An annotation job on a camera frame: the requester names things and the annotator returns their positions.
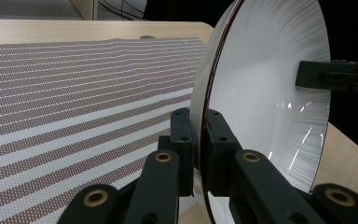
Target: wooden table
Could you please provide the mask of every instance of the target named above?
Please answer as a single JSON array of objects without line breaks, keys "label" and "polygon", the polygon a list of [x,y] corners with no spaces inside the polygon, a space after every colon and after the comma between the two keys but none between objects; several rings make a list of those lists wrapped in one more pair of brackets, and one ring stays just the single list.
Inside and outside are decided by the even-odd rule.
[{"label": "wooden table", "polygon": [[[137,39],[195,36],[208,41],[213,28],[202,22],[165,21],[13,21],[0,20],[0,44],[36,43],[108,38]],[[329,124],[314,185],[336,183],[358,192],[358,146]],[[181,223],[205,222],[195,206],[180,217]]]}]

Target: black mechanical arm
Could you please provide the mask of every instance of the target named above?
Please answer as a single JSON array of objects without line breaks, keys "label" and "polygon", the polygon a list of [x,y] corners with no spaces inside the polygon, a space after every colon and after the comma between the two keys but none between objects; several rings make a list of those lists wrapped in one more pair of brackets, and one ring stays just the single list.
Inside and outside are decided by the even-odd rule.
[{"label": "black mechanical arm", "polygon": [[[301,62],[297,86],[358,91],[358,63]],[[229,197],[236,223],[358,223],[358,194],[334,184],[312,194],[292,187],[263,154],[243,150],[223,116],[208,112],[200,157],[204,194]],[[80,191],[59,223],[177,223],[178,199],[193,192],[197,142],[188,111],[171,114],[171,135],[161,136],[139,178],[117,190]]]}]

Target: black mounting bracket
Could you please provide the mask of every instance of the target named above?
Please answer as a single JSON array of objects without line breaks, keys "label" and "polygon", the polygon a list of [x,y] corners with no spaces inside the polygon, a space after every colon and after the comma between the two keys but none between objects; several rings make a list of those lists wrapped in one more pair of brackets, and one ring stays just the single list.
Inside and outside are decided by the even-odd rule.
[{"label": "black mounting bracket", "polygon": [[[223,115],[208,111],[200,169],[204,192],[229,197],[236,223],[358,223],[358,194],[338,185],[293,188],[263,154],[243,150]],[[193,188],[196,139],[186,108],[172,112],[171,136],[161,136],[141,176],[117,190],[81,190],[59,223],[177,223],[179,196]]]},{"label": "black mounting bracket", "polygon": [[298,67],[296,85],[320,90],[358,91],[358,63],[302,61]]}]

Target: circular hole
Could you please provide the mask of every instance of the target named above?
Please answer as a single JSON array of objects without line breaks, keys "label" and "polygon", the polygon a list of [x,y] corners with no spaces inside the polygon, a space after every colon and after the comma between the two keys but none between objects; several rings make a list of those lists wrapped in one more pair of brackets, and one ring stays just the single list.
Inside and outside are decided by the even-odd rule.
[{"label": "circular hole", "polygon": [[335,199],[342,201],[342,202],[346,202],[348,200],[347,196],[345,196],[344,194],[339,193],[339,192],[333,192],[331,194],[331,196],[333,196]]},{"label": "circular hole", "polygon": [[253,154],[248,154],[248,155],[246,155],[246,159],[248,159],[250,161],[255,161],[255,160],[257,160],[257,156],[253,155]]},{"label": "circular hole", "polygon": [[156,156],[156,161],[160,161],[160,162],[170,161],[171,159],[172,159],[172,156],[165,152],[159,153]]},{"label": "circular hole", "polygon": [[89,196],[89,200],[93,203],[101,200],[101,198],[103,197],[103,195],[101,193],[95,193],[92,194],[91,196]]},{"label": "circular hole", "polygon": [[154,224],[157,223],[157,221],[158,217],[156,213],[146,213],[141,218],[143,224]]},{"label": "circular hole", "polygon": [[107,196],[108,194],[105,190],[95,189],[84,197],[83,204],[87,207],[95,207],[106,202]]},{"label": "circular hole", "polygon": [[355,200],[352,196],[341,189],[326,189],[324,194],[330,201],[341,206],[351,207],[355,205]]},{"label": "circular hole", "polygon": [[167,160],[168,159],[168,155],[165,155],[165,154],[160,154],[160,155],[158,155],[158,159],[159,160]]},{"label": "circular hole", "polygon": [[260,161],[260,157],[257,156],[256,154],[252,153],[252,152],[245,152],[245,153],[243,153],[242,157],[243,157],[246,161],[251,161],[251,162]]},{"label": "circular hole", "polygon": [[289,218],[293,223],[296,223],[296,224],[307,224],[308,223],[307,218],[297,212],[292,213]]}]

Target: brown dotted stripe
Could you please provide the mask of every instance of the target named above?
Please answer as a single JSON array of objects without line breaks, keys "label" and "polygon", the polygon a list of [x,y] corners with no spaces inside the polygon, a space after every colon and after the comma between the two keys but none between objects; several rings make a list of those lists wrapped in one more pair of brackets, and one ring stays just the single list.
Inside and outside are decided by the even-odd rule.
[{"label": "brown dotted stripe", "polygon": [[144,166],[145,159],[146,159],[146,157],[143,157],[140,160],[129,163],[129,164],[127,164],[123,167],[120,167],[119,169],[117,169],[107,175],[98,177],[98,178],[91,180],[90,182],[87,182],[79,187],[68,190],[63,194],[60,194],[60,195],[58,195],[54,198],[51,198],[47,201],[44,201],[34,207],[31,207],[21,213],[18,213],[17,215],[15,215],[13,217],[9,217],[0,223],[16,224],[16,223],[31,223],[33,221],[36,221],[41,217],[44,217],[60,208],[67,206],[69,204],[69,202],[72,201],[72,199],[75,197],[75,195],[79,191],[81,191],[82,189],[84,189],[88,186],[95,185],[95,184],[111,184],[127,175],[130,175],[130,174],[140,170]]},{"label": "brown dotted stripe", "polygon": [[121,113],[117,113],[111,116],[103,117],[100,119],[91,120],[88,122],[80,123],[77,125],[73,125],[70,127],[66,127],[63,129],[59,129],[57,131],[52,131],[49,133],[39,134],[37,136],[33,136],[30,138],[21,139],[20,141],[8,143],[0,146],[0,156],[23,150],[27,147],[34,147],[55,139],[63,138],[65,136],[81,133],[89,129],[93,129],[99,126],[103,126],[105,124],[113,123],[118,120],[127,119],[136,115],[143,114],[147,111],[152,111],[158,108],[162,108],[165,105],[174,105],[177,103],[181,103],[183,101],[189,100],[191,94],[174,97],[166,100],[162,100],[152,105],[145,105],[141,107],[134,108],[132,110],[124,111]]},{"label": "brown dotted stripe", "polygon": [[65,156],[72,155],[74,153],[77,153],[79,151],[85,150],[90,147],[95,147],[100,144],[103,144],[105,142],[117,139],[121,136],[135,133],[139,130],[145,129],[147,127],[159,124],[165,120],[168,120],[170,118],[171,113],[165,113],[160,116],[154,117],[152,119],[147,119],[135,124],[132,124],[130,126],[120,128],[117,130],[114,130],[109,133],[103,133],[98,136],[91,137],[89,139],[76,142],[72,145],[61,147],[58,149],[54,149],[52,151],[34,156],[32,158],[23,160],[23,161],[17,161],[15,163],[11,163],[10,165],[2,166],[0,167],[0,179],[3,179],[5,177],[15,175],[17,173],[32,169],[36,166],[40,166],[43,164],[46,164],[51,161],[56,161],[57,159],[60,159]]},{"label": "brown dotted stripe", "polygon": [[[92,113],[95,111],[104,110],[106,108],[111,108],[111,107],[114,107],[117,105],[129,104],[131,102],[140,101],[140,100],[150,98],[150,97],[153,97],[153,96],[156,96],[159,94],[165,94],[165,93],[170,93],[173,91],[185,90],[188,88],[192,88],[193,84],[194,83],[186,83],[186,84],[181,84],[181,85],[174,86],[174,87],[169,87],[169,88],[166,88],[163,90],[152,90],[149,92],[145,92],[145,93],[135,95],[135,96],[129,96],[129,97],[119,99],[119,100],[112,100],[107,97],[101,97],[101,101],[105,100],[105,102],[103,102],[101,104],[88,105],[88,106],[78,108],[78,109],[70,109],[68,111],[64,111],[61,113],[47,115],[43,118],[34,118],[34,117],[38,116],[36,114],[36,115],[28,117],[27,120],[0,126],[0,135],[6,134],[6,133],[14,133],[14,132],[17,132],[20,130],[29,129],[32,127],[48,124],[48,123],[55,122],[55,121],[60,121],[63,119],[74,118],[74,117],[85,115],[85,114]],[[7,121],[0,120],[0,123],[7,123]]]},{"label": "brown dotted stripe", "polygon": [[38,190],[47,188],[48,186],[54,185],[71,176],[88,171],[89,169],[114,160],[120,156],[131,153],[139,148],[151,145],[158,141],[158,137],[160,135],[168,134],[168,132],[169,130],[166,129],[162,132],[153,133],[151,135],[148,135],[147,137],[144,137],[135,142],[131,142],[125,146],[112,148],[109,151],[104,152],[103,154],[100,154],[98,156],[70,165],[48,175],[41,176],[35,180],[19,185],[13,189],[8,189],[3,192],[0,192],[0,206],[14,202]]},{"label": "brown dotted stripe", "polygon": [[[139,50],[139,52],[130,52],[131,56],[132,54],[137,54],[137,53],[142,53],[143,55],[143,59],[141,58],[134,58],[131,59],[129,62],[131,63],[144,63],[144,62],[161,62],[161,61],[165,61],[165,60],[171,60],[171,59],[176,59],[177,61],[181,61],[183,60],[183,58],[185,57],[189,57],[191,53],[195,52],[194,49],[185,49],[183,50],[183,47],[177,47],[177,49],[181,50],[181,51],[175,51],[175,49],[166,49],[164,51],[159,52],[159,50],[154,50],[154,51],[142,51],[141,49],[137,49]],[[60,66],[73,66],[73,65],[83,65],[83,64],[87,64],[87,63],[103,63],[103,62],[110,62],[110,65],[112,63],[116,63],[117,61],[121,61],[123,60],[123,58],[127,57],[127,52],[116,52],[116,51],[94,51],[94,52],[85,52],[84,54],[76,54],[76,55],[63,55],[65,57],[57,57],[57,55],[54,55],[52,57],[47,57],[46,55],[43,55],[41,57],[37,57],[34,55],[30,55],[30,54],[26,54],[26,55],[19,55],[22,56],[20,58],[23,58],[24,60],[21,60],[20,58],[7,58],[4,59],[4,61],[7,60],[12,60],[9,62],[1,62],[0,65],[3,66],[11,66],[12,68],[14,68],[15,66],[18,66],[19,68],[22,68],[21,70],[23,71],[24,69],[26,70],[33,70],[30,69],[32,67],[39,69],[39,66],[42,64],[48,64],[48,63],[54,63],[56,67],[60,67]]]},{"label": "brown dotted stripe", "polygon": [[[5,82],[0,82],[0,96],[9,95],[10,93],[19,92],[19,91],[27,92],[27,90],[30,88],[30,85],[32,85],[32,87],[37,87],[39,90],[48,90],[52,87],[66,87],[68,85],[73,86],[73,85],[78,85],[78,84],[82,84],[82,83],[89,83],[91,81],[96,81],[96,80],[105,80],[105,79],[109,79],[112,77],[125,77],[126,75],[133,76],[136,74],[143,74],[143,73],[145,73],[146,69],[148,69],[148,70],[153,69],[155,71],[158,71],[156,69],[156,67],[159,65],[164,66],[160,70],[169,70],[169,69],[173,69],[176,67],[180,68],[182,65],[180,65],[180,64],[178,65],[178,63],[184,64],[186,61],[186,58],[182,57],[182,59],[175,59],[175,58],[171,57],[169,60],[172,60],[172,61],[159,62],[159,63],[153,63],[153,64],[145,64],[145,65],[143,65],[143,64],[135,65],[135,64],[128,63],[127,61],[124,63],[108,62],[106,64],[107,67],[104,70],[97,70],[97,71],[90,72],[90,71],[84,71],[85,68],[82,67],[79,72],[74,73],[74,74],[64,75],[64,76],[53,76],[54,74],[44,74],[46,72],[41,72],[39,74],[44,74],[42,77],[30,78],[30,79],[24,79],[24,80],[7,81],[5,79],[6,76],[3,76],[3,77],[0,77],[0,81],[4,80]],[[196,67],[197,63],[188,64],[187,66],[190,66],[190,65],[194,65],[194,67]]]},{"label": "brown dotted stripe", "polygon": [[[175,73],[182,73],[180,75],[178,75],[177,77],[194,77],[196,75],[196,72],[189,72],[189,71],[194,71],[194,69],[190,68],[178,68],[175,69]],[[82,74],[83,77],[87,77],[87,76],[91,76],[92,74]],[[155,74],[150,74],[150,76],[152,77],[166,77],[168,75],[172,75],[172,71],[168,71],[168,72],[158,72]],[[131,77],[125,77],[119,80],[120,83],[123,82],[130,82],[130,81],[135,81],[140,79],[141,77],[144,76],[131,76]],[[42,98],[49,98],[49,97],[59,97],[60,95],[63,94],[76,94],[79,91],[84,91],[84,90],[91,90],[91,89],[96,89],[96,88],[110,88],[109,85],[112,84],[117,84],[117,80],[113,80],[112,81],[106,81],[106,82],[98,82],[98,83],[85,83],[84,85],[81,86],[68,86],[66,88],[62,88],[62,89],[57,89],[57,90],[45,90],[45,91],[34,91],[31,92],[29,90],[24,90],[22,92],[15,92],[14,95],[10,95],[10,96],[6,96],[5,98],[0,98],[0,105],[12,105],[12,104],[17,104],[17,103],[22,103],[25,101],[33,101],[33,100],[38,100],[38,99],[42,99]],[[94,94],[100,94],[100,92],[103,92],[103,89],[99,89],[99,90],[92,90],[89,92],[93,92]]]},{"label": "brown dotted stripe", "polygon": [[183,47],[188,47],[188,46],[205,46],[205,44],[199,40],[196,39],[194,37],[190,37],[188,40],[186,39],[182,39],[182,38],[177,38],[177,39],[165,39],[168,41],[160,41],[160,40],[164,40],[163,38],[159,38],[156,39],[157,41],[154,41],[154,39],[147,39],[146,41],[143,40],[136,40],[136,43],[134,42],[129,42],[129,41],[121,41],[119,39],[109,39],[106,41],[98,41],[98,44],[93,44],[93,42],[71,42],[71,43],[67,43],[67,42],[61,42],[61,43],[47,43],[45,44],[41,44],[41,43],[37,43],[37,44],[16,44],[16,45],[12,45],[12,44],[5,44],[5,45],[0,45],[0,55],[2,54],[12,54],[12,53],[33,53],[33,54],[38,54],[38,53],[46,53],[43,55],[48,55],[48,56],[55,56],[57,54],[65,54],[65,55],[77,55],[79,54],[79,51],[82,49],[87,49],[87,50],[91,50],[91,51],[107,51],[107,52],[112,52],[114,50],[117,49],[138,49],[138,50],[144,50],[144,49],[154,49],[157,50],[157,48],[162,48],[162,47],[177,47],[179,49],[182,49]]},{"label": "brown dotted stripe", "polygon": [[193,81],[194,77],[184,77],[177,80],[172,80],[172,77],[161,77],[159,79],[135,81],[97,91],[83,91],[39,101],[24,102],[23,104],[2,106],[0,107],[0,116],[5,117],[4,120],[12,122],[19,119],[32,118],[34,115],[46,115],[57,111],[63,111],[68,108],[90,105],[92,103],[100,102],[102,97],[114,99],[118,98],[120,95],[128,95],[129,92],[139,93],[145,90],[153,90]]},{"label": "brown dotted stripe", "polygon": [[[181,64],[174,64],[174,65],[169,64],[169,66],[160,68],[160,70],[170,70],[171,69],[172,70],[171,74],[174,74],[175,72],[173,70],[176,70],[176,69],[179,70],[179,69],[181,69],[181,66],[182,66]],[[109,70],[109,72],[111,73],[111,75],[114,73],[119,73],[119,75],[122,77],[132,76],[134,74],[147,73],[147,72],[151,72],[151,71],[158,72],[158,69],[152,68],[152,67],[146,67],[145,69],[141,69],[142,68],[141,65],[133,66],[133,68],[136,70],[135,71],[123,71],[122,68],[112,67]],[[187,68],[187,71],[195,70],[196,68],[197,68],[197,66],[194,63],[194,66]],[[15,95],[15,94],[19,94],[19,93],[27,93],[27,92],[32,92],[32,91],[47,91],[47,90],[57,89],[57,88],[63,89],[63,88],[67,88],[67,87],[71,87],[71,86],[75,86],[75,85],[91,83],[94,81],[104,81],[104,79],[109,78],[109,76],[105,76],[104,79],[102,77],[94,77],[94,75],[96,75],[96,72],[83,72],[82,70],[84,70],[84,68],[80,68],[80,67],[78,67],[77,69],[79,70],[79,72],[81,72],[83,74],[84,78],[73,79],[73,80],[64,80],[64,81],[53,82],[53,83],[43,83],[43,82],[41,82],[41,80],[37,80],[37,79],[20,80],[20,86],[15,87],[15,89],[0,90],[0,97],[6,97],[6,96],[10,96],[10,95]],[[49,79],[48,77],[50,77],[50,74],[46,74],[46,79]],[[105,85],[111,85],[112,83],[118,84],[118,83],[122,82],[121,80],[110,80],[110,81],[106,80],[106,81],[109,84],[105,84]]]}]

